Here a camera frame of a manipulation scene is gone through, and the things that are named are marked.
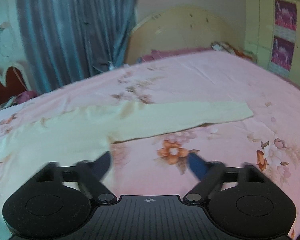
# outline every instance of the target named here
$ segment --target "ribbed black plate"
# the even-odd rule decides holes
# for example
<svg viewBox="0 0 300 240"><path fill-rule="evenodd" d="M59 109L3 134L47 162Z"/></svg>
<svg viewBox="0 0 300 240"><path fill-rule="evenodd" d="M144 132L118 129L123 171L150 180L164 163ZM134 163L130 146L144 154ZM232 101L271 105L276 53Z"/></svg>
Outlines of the ribbed black plate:
<svg viewBox="0 0 300 240"><path fill-rule="evenodd" d="M184 205L177 196L127 195L122 196L115 205L97 208L85 226L73 234L58 238L101 239L238 240L216 228L202 208Z"/></svg>

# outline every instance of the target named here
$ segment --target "pink poster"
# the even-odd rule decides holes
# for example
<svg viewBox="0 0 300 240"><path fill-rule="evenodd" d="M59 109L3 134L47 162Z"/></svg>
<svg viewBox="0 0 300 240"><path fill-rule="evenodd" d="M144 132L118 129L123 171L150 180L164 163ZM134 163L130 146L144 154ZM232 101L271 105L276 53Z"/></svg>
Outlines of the pink poster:
<svg viewBox="0 0 300 240"><path fill-rule="evenodd" d="M274 36L270 71L287 77L291 68L293 51L293 42Z"/></svg>
<svg viewBox="0 0 300 240"><path fill-rule="evenodd" d="M297 29L297 5L275 0L275 24L295 31Z"/></svg>
<svg viewBox="0 0 300 240"><path fill-rule="evenodd" d="M292 64L297 30L297 5L275 0L275 25L269 70L288 77Z"/></svg>

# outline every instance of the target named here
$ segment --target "metal screw head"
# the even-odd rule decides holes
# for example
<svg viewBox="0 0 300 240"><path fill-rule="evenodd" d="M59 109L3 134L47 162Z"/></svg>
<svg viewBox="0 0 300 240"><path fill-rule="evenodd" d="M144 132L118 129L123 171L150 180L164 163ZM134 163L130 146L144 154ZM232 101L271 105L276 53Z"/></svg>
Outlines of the metal screw head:
<svg viewBox="0 0 300 240"><path fill-rule="evenodd" d="M114 196L112 194L105 193L101 194L98 199L102 202L109 202L114 199Z"/></svg>
<svg viewBox="0 0 300 240"><path fill-rule="evenodd" d="M201 199L201 196L199 194L196 194L196 193L191 193L191 194L188 194L186 196L186 199L188 201L191 201L191 202L196 202L196 201L199 201Z"/></svg>

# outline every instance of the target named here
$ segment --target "curtain fold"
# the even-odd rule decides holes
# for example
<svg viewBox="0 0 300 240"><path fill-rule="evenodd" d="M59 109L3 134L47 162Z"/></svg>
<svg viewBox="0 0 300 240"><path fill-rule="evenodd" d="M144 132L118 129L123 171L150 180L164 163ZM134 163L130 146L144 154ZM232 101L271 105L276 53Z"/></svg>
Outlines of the curtain fold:
<svg viewBox="0 0 300 240"><path fill-rule="evenodd" d="M136 0L16 0L39 93L123 64Z"/></svg>

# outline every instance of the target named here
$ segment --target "circular pad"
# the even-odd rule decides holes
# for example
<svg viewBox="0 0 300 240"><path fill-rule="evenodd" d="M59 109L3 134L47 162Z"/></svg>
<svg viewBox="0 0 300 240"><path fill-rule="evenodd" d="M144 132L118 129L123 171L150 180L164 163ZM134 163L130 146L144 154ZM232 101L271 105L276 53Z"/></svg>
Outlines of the circular pad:
<svg viewBox="0 0 300 240"><path fill-rule="evenodd" d="M276 186L249 182L225 189L209 202L212 220L239 238L268 239L288 234L294 218L293 202ZM273 221L280 221L275 226Z"/></svg>
<svg viewBox="0 0 300 240"><path fill-rule="evenodd" d="M26 209L36 216L48 216L58 212L63 206L61 198L54 195L39 195L31 198Z"/></svg>
<svg viewBox="0 0 300 240"><path fill-rule="evenodd" d="M248 195L237 200L237 208L245 215L261 217L273 210L271 200L263 196Z"/></svg>
<svg viewBox="0 0 300 240"><path fill-rule="evenodd" d="M14 235L29 239L59 238L85 223L90 201L76 189L40 182L16 191L5 202L2 214Z"/></svg>

